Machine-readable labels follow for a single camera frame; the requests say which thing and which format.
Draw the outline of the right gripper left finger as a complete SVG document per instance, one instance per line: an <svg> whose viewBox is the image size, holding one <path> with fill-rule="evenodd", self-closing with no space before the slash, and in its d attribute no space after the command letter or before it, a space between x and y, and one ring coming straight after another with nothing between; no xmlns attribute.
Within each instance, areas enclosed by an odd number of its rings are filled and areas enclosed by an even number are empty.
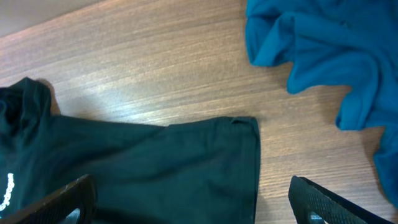
<svg viewBox="0 0 398 224"><path fill-rule="evenodd" d="M36 203L1 219L1 224L90 224L96 211L94 179L83 175Z"/></svg>

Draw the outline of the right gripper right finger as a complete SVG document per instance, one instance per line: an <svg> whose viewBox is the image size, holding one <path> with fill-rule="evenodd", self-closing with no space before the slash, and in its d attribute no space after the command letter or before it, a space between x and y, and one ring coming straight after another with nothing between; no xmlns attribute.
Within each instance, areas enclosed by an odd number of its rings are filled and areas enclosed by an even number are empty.
<svg viewBox="0 0 398 224"><path fill-rule="evenodd" d="M392 224L305 177L292 177L288 198L298 224Z"/></svg>

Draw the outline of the black polo shirt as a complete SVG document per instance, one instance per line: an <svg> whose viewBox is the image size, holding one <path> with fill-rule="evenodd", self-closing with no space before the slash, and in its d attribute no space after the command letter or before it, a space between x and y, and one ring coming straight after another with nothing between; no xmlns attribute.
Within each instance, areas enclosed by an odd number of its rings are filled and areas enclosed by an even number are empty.
<svg viewBox="0 0 398 224"><path fill-rule="evenodd" d="M169 126L54 115L50 89L1 89L1 217L88 174L95 223L253 223L260 137L252 117Z"/></svg>

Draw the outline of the blue polo shirt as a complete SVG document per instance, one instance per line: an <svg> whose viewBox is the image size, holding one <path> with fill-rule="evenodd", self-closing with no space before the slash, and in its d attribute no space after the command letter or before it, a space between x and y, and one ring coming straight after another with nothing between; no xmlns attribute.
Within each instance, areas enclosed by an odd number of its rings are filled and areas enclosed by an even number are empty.
<svg viewBox="0 0 398 224"><path fill-rule="evenodd" d="M397 2L248 1L251 64L290 62L287 91L346 85L336 115L343 131L382 127L374 164L385 196L397 203Z"/></svg>

